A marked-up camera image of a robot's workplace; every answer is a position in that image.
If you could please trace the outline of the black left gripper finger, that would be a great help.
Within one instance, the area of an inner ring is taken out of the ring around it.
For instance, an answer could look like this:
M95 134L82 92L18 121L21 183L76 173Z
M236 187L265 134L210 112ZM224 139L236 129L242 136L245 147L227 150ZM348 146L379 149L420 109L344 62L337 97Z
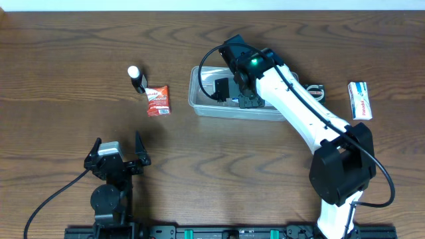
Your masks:
M138 131L135 132L135 154L143 166L151 165L151 158L146 151Z
M102 140L99 137L97 137L93 147L91 148L91 150L89 151L89 154L86 156L84 160L84 168L91 168L93 161L97 160L98 149L101 143L102 143Z

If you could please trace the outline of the clear plastic container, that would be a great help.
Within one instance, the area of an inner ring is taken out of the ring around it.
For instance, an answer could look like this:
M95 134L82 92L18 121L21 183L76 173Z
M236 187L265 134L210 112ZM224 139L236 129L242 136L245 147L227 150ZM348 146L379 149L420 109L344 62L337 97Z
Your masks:
M188 103L193 107L198 116L208 116L216 118L232 118L241 120L264 120L264 121L285 121L285 117L271 104L266 102L263 108L242 109L239 104L230 102L217 102L208 98L201 90L198 81L198 66L191 70L189 82ZM201 82L208 94L214 90L214 81L219 78L229 78L232 80L233 74L226 67L203 66L201 71Z

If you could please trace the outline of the green Zam-Buk tin box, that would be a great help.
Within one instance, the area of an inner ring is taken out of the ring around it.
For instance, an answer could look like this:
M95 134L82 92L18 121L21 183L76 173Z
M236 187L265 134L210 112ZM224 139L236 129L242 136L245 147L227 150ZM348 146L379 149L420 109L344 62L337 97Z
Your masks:
M322 84L304 84L303 87L320 103L325 103L325 86Z

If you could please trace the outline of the white blue Panadol box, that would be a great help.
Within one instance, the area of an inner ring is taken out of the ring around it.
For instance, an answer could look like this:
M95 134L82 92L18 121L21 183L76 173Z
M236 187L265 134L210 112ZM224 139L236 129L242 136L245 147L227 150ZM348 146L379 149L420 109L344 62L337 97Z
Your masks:
M351 112L354 120L371 120L373 118L366 82L350 82L348 92Z

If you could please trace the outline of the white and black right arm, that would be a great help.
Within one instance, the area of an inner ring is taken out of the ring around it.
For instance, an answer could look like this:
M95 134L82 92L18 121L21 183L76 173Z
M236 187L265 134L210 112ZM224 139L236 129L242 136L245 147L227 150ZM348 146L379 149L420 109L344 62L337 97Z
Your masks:
M321 234L348 236L355 208L377 173L370 129L363 123L352 126L321 105L269 48L227 43L216 50L234 74L237 91L270 103L311 150L309 180L321 198Z

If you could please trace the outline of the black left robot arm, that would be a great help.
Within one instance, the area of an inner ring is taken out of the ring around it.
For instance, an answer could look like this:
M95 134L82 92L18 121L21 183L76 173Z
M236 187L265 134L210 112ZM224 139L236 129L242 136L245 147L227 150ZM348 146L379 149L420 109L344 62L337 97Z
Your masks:
M132 214L132 177L143 174L143 168L151 165L151 159L139 132L135 133L135 154L137 159L124 161L117 141L103 143L97 138L84 160L84 168L105 182L90 197L95 238L143 238L143 226Z

